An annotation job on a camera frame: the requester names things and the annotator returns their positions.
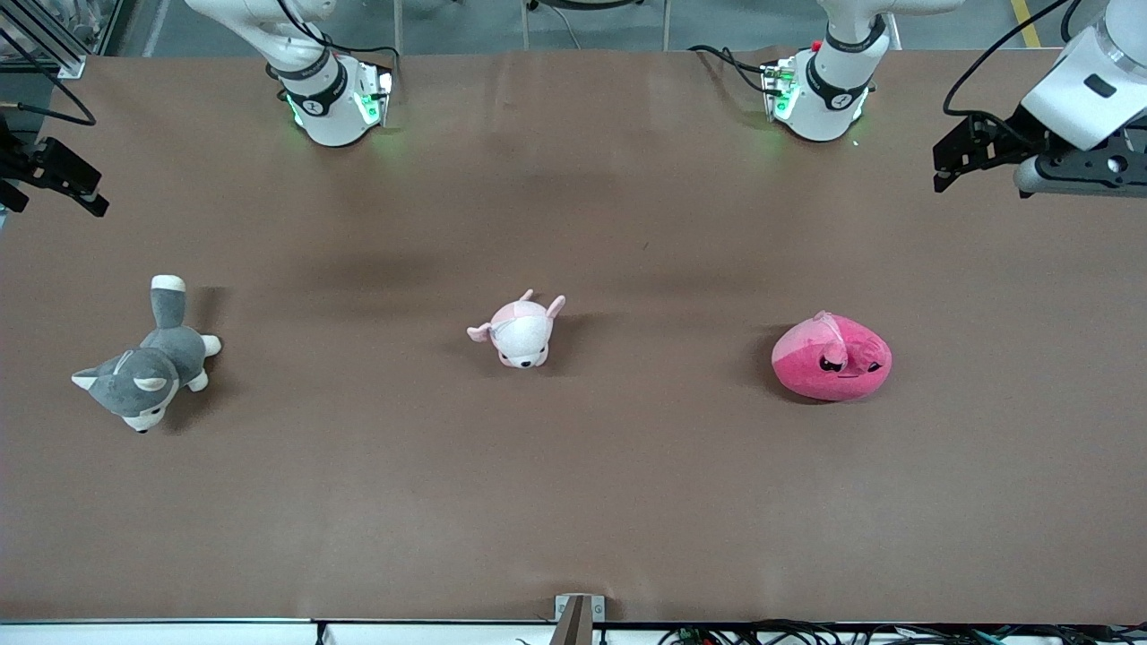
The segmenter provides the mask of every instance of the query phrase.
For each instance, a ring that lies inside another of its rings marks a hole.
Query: plush toy eye
[[[824,356],[820,357],[820,368],[825,372],[840,372],[844,368],[844,365],[838,365],[836,363],[830,363]]]

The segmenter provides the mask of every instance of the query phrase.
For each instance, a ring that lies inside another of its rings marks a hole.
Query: yellow floor line
[[[1012,0],[1012,10],[1015,11],[1016,24],[1031,17],[1031,10],[1028,9],[1028,0]],[[1036,25],[1029,24],[1020,33],[1023,36],[1023,45],[1025,47],[1040,47]]]

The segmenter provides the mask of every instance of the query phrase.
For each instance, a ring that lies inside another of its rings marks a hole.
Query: husky plush ear
[[[167,384],[167,379],[132,379],[135,387],[143,391],[159,391]]]
[[[72,374],[72,382],[85,390],[89,390],[92,389],[92,386],[95,384],[95,380],[99,376],[96,376],[95,370],[80,370],[79,372]]]

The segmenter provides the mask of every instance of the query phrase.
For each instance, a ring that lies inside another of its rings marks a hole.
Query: pink pig plush
[[[868,396],[891,368],[892,351],[880,336],[827,311],[796,325],[773,347],[773,371],[781,383],[821,401]]]
[[[498,358],[507,367],[525,370],[537,367],[549,357],[549,334],[554,318],[565,306],[565,296],[557,296],[549,309],[536,302],[533,289],[498,310],[490,322],[469,327],[466,333],[476,343],[490,341],[498,350]]]

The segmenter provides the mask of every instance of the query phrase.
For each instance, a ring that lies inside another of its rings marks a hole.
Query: husky plush tail
[[[151,278],[151,313],[155,326],[172,329],[184,324],[187,311],[187,285],[178,275]]]

